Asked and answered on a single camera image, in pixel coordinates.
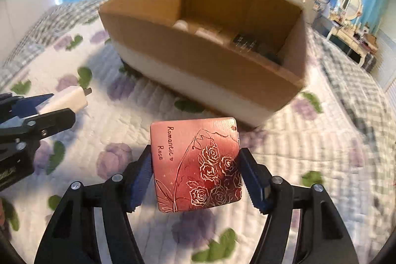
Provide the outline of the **white charger block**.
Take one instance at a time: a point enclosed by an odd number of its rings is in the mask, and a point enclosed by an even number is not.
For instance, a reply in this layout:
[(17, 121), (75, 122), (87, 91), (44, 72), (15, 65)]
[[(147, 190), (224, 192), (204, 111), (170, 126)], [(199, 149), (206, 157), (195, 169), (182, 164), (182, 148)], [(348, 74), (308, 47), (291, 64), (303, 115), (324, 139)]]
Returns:
[(78, 111), (88, 105), (87, 96), (90, 93), (92, 93), (91, 88), (84, 89), (81, 86), (69, 86), (39, 104), (36, 110), (39, 115), (62, 109), (71, 109), (74, 113), (78, 113)]

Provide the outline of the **red rose compact case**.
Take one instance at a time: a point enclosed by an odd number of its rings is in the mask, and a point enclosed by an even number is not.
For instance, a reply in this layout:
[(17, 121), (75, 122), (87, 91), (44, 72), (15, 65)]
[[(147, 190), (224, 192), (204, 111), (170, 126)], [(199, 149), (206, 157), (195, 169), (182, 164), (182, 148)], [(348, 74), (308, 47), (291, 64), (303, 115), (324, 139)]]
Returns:
[(152, 167), (161, 212), (187, 212), (242, 197), (239, 133), (232, 117), (168, 120), (150, 126)]

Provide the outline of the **white Huawei charger plug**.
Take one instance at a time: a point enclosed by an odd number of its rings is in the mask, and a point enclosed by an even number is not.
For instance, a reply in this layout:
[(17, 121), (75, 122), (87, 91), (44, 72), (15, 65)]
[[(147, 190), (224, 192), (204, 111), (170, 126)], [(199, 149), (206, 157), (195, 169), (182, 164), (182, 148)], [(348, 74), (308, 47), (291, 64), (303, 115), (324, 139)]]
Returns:
[(205, 26), (201, 26), (194, 22), (187, 22), (183, 19), (177, 20), (173, 24), (173, 28), (184, 31), (189, 34), (196, 35), (200, 38), (204, 38), (206, 40), (209, 40), (209, 41), (219, 44), (219, 45), (224, 45), (224, 42), (225, 42), (224, 37), (221, 36), (217, 30), (210, 29)]

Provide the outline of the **black TV remote control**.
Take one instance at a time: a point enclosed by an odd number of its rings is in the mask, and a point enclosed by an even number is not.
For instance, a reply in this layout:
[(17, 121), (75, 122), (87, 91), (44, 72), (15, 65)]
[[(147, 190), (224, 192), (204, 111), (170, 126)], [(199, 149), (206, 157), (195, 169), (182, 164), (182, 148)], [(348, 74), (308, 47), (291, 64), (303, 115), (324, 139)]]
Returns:
[(232, 44), (247, 52), (260, 54), (262, 57), (281, 65), (283, 60), (278, 57), (275, 49), (270, 47), (267, 43), (261, 42), (251, 35), (237, 34), (232, 40)]

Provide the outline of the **brown cardboard box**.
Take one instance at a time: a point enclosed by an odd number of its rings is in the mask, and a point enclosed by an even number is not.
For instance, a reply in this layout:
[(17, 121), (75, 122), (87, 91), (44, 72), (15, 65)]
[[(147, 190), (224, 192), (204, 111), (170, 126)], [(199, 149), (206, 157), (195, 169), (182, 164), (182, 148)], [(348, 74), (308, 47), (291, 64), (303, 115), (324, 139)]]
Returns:
[[(305, 86), (304, 12), (286, 0), (109, 0), (99, 16), (128, 66), (251, 127)], [(174, 29), (179, 19), (217, 30), (224, 45)], [(239, 33), (267, 43), (283, 63), (236, 47)]]

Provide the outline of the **white dressing table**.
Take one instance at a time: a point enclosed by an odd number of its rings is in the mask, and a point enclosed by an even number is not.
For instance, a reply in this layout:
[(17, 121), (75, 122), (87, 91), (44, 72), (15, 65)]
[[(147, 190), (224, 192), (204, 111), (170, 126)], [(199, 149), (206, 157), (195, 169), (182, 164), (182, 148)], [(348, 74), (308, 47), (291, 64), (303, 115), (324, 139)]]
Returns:
[(332, 23), (332, 28), (327, 39), (359, 67), (371, 73), (376, 65), (375, 54), (379, 50), (376, 37), (369, 33), (360, 33), (352, 25), (343, 24), (338, 16), (329, 15), (328, 19)]

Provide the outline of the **grey storage cabinet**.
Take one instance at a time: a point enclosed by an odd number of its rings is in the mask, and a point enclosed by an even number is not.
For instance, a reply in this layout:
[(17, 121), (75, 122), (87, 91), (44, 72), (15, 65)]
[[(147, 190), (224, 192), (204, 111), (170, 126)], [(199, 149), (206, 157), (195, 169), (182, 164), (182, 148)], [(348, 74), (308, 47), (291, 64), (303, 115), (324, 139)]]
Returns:
[(315, 0), (288, 0), (295, 5), (300, 6), (304, 12), (305, 22), (307, 24), (312, 24), (318, 16), (319, 5)]

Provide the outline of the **oval white vanity mirror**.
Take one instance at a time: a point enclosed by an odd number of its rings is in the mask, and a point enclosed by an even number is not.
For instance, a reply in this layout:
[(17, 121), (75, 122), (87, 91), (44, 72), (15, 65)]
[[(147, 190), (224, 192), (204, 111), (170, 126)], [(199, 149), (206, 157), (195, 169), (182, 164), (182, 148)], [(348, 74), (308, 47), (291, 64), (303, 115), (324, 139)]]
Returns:
[(362, 15), (362, 0), (339, 0), (339, 7), (344, 13), (344, 19), (352, 21)]

